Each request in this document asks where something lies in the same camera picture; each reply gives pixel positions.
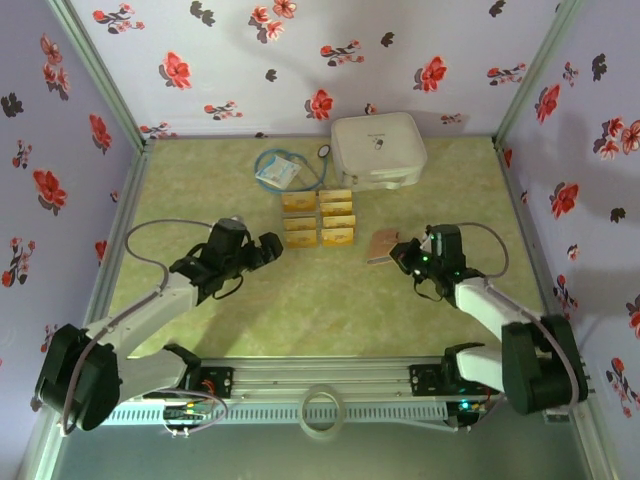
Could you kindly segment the aluminium frame post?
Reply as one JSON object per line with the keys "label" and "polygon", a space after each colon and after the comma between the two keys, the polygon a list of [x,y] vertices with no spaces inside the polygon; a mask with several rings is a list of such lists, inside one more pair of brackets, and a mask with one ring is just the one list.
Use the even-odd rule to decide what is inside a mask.
{"label": "aluminium frame post", "polygon": [[504,147],[507,136],[516,125],[519,117],[526,109],[526,103],[533,95],[537,82],[543,77],[555,52],[562,45],[587,0],[558,0],[557,11],[542,43],[540,44],[527,73],[522,80],[507,112],[500,123],[496,134],[492,137],[496,150]]}
{"label": "aluminium frame post", "polygon": [[147,142],[139,133],[135,119],[121,95],[112,75],[84,27],[70,0],[45,0],[71,45],[80,57],[104,101],[115,115],[120,127],[138,152],[145,150]]}
{"label": "aluminium frame post", "polygon": [[588,406],[580,405],[573,410],[578,443],[584,456],[588,480],[619,480],[603,437]]}
{"label": "aluminium frame post", "polygon": [[53,480],[64,437],[57,425],[42,429],[30,440],[19,480]]}

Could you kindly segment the white zippered medical case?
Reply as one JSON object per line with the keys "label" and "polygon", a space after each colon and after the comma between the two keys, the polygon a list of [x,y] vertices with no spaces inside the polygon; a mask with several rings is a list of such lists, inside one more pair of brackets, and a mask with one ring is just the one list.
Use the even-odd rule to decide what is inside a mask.
{"label": "white zippered medical case", "polygon": [[354,192],[414,185],[428,159],[418,127],[405,112],[337,119],[330,147],[337,182]]}

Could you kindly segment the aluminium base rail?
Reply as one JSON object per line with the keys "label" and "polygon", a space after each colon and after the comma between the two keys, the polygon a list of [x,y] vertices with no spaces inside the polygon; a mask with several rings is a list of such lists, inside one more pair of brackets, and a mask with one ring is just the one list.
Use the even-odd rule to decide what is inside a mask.
{"label": "aluminium base rail", "polygon": [[237,402],[293,402],[316,385],[346,402],[403,402],[412,397],[410,367],[440,362],[438,356],[237,357],[205,359],[201,369],[230,368],[230,399]]}

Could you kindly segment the blue stethoscope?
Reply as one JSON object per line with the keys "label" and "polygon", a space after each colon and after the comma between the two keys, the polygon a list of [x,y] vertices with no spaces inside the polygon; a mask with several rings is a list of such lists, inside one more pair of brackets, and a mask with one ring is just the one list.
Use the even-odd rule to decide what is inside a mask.
{"label": "blue stethoscope", "polygon": [[[331,153],[331,147],[328,144],[321,145],[317,151],[317,158],[321,161],[322,169],[320,172],[316,171],[315,168],[311,165],[311,162],[302,154],[297,152],[293,152],[286,149],[281,148],[273,148],[263,151],[254,162],[254,178],[255,178],[255,164],[256,161],[260,158],[265,157],[267,154],[278,154],[281,157],[295,162],[301,166],[301,170],[296,178],[291,182],[289,187],[286,190],[279,190],[274,187],[271,187],[255,178],[257,183],[266,191],[276,194],[283,194],[286,192],[301,192],[301,191],[316,191],[320,187],[325,187],[325,179],[328,171],[328,157]],[[315,181],[310,185],[305,184],[300,177],[300,173],[302,170],[306,168],[315,178]]]}

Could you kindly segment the clear tape roll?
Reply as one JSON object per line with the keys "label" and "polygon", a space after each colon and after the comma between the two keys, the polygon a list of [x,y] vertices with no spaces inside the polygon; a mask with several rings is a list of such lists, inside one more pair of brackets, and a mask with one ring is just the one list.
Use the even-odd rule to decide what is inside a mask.
{"label": "clear tape roll", "polygon": [[[312,427],[306,417],[307,407],[314,398],[324,397],[330,400],[336,407],[336,417],[333,424],[325,429],[319,430]],[[298,423],[301,430],[312,440],[329,441],[337,436],[346,421],[346,404],[341,394],[330,385],[316,384],[311,386],[300,400],[297,408]]]}

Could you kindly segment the aluminium side rail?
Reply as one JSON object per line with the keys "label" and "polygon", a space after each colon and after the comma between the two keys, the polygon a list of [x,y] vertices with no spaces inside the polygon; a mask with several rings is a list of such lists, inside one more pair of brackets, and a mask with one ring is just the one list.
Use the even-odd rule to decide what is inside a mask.
{"label": "aluminium side rail", "polygon": [[148,142],[131,162],[122,189],[114,222],[107,240],[106,253],[99,267],[83,325],[100,320],[109,313],[119,271],[125,253],[124,240],[133,225],[137,203],[143,188],[153,143]]}
{"label": "aluminium side rail", "polygon": [[507,167],[502,145],[494,137],[491,138],[491,141],[500,163],[500,168],[513,206],[522,241],[536,280],[537,289],[543,305],[543,311],[547,314],[557,313],[558,305],[556,304],[555,297],[552,295],[552,287],[554,286],[553,278],[550,275],[546,258],[541,249],[540,238],[535,229],[533,218],[528,209],[528,205],[524,204],[520,199],[522,190],[519,188],[518,182],[512,177],[510,170]]}

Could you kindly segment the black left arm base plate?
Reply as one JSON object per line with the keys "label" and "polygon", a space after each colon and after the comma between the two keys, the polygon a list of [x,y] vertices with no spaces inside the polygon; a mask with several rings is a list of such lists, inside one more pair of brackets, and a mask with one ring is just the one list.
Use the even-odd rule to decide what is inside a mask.
{"label": "black left arm base plate", "polygon": [[196,386],[203,392],[216,395],[224,400],[231,398],[234,385],[232,367],[202,367]]}

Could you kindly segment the green circuit board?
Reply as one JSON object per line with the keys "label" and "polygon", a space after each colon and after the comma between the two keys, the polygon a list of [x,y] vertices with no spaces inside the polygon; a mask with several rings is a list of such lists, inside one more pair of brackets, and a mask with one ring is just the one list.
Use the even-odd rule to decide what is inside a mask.
{"label": "green circuit board", "polygon": [[487,412],[485,401],[462,399],[456,402],[449,402],[448,409],[452,415],[477,414],[484,415]]}
{"label": "green circuit board", "polygon": [[200,408],[196,406],[168,406],[164,408],[163,420],[172,421],[194,421],[202,422],[211,415],[210,408]]}

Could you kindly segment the white and blue packet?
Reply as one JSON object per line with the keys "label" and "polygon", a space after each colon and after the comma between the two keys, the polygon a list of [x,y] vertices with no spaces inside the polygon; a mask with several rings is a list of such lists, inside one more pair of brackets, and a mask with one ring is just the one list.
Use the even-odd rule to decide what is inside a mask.
{"label": "white and blue packet", "polygon": [[286,190],[296,178],[301,166],[278,154],[267,154],[255,164],[255,178],[271,187]]}

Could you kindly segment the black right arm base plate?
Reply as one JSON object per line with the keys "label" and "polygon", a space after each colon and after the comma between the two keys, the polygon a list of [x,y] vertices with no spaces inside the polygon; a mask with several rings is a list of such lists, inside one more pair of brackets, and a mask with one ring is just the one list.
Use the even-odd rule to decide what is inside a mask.
{"label": "black right arm base plate", "polygon": [[408,367],[414,397],[445,396],[449,393],[440,364],[414,364]]}

